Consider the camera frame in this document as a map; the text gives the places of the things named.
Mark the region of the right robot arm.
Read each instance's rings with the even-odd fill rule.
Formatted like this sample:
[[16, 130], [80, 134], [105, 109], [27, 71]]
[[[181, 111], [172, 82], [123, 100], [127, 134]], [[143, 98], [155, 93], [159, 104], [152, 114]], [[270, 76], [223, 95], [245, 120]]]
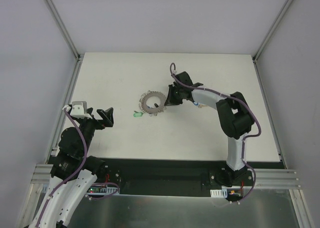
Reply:
[[193, 83], [187, 72], [172, 74], [166, 106], [180, 105], [183, 100], [209, 106], [217, 111], [222, 131], [227, 136], [227, 159], [224, 170], [215, 175], [215, 181], [223, 186], [237, 185], [243, 179], [246, 167], [246, 137], [255, 123], [247, 102], [240, 92], [221, 94]]

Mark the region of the metal key organizer ring disc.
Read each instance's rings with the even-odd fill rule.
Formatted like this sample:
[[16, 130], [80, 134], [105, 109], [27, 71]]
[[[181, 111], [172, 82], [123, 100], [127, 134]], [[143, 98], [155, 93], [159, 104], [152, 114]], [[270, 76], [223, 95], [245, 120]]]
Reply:
[[147, 91], [139, 99], [139, 109], [142, 113], [149, 116], [157, 116], [166, 109], [166, 99], [167, 97], [162, 92]]

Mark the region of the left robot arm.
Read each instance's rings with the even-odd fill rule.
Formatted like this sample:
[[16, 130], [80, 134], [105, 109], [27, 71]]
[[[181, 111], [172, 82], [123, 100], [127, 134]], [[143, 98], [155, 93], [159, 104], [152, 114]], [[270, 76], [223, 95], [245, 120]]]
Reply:
[[53, 158], [50, 179], [43, 201], [29, 227], [68, 227], [71, 217], [87, 190], [94, 183], [106, 184], [106, 163], [89, 156], [88, 151], [95, 131], [112, 128], [112, 107], [98, 109], [96, 119], [93, 109], [85, 101], [73, 102], [63, 107], [72, 127], [65, 129]]

